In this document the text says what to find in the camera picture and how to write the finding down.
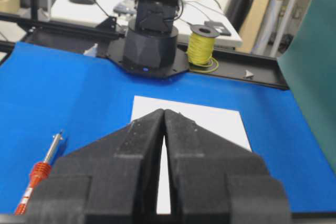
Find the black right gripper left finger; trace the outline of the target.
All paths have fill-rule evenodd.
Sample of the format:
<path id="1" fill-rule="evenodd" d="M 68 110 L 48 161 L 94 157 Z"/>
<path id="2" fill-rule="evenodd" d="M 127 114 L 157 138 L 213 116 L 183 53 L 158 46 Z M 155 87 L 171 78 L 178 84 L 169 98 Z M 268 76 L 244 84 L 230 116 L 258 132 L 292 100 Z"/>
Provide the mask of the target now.
<path id="1" fill-rule="evenodd" d="M 163 110 L 79 148 L 34 190 L 27 223 L 139 223 L 156 213 Z"/>

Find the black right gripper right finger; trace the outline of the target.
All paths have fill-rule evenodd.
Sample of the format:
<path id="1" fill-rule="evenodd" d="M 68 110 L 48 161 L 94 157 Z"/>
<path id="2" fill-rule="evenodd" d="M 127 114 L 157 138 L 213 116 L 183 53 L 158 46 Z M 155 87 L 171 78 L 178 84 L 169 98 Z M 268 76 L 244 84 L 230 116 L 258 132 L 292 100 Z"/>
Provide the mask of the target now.
<path id="1" fill-rule="evenodd" d="M 287 195 L 257 154 L 164 113 L 173 209 L 182 223 L 291 223 Z"/>

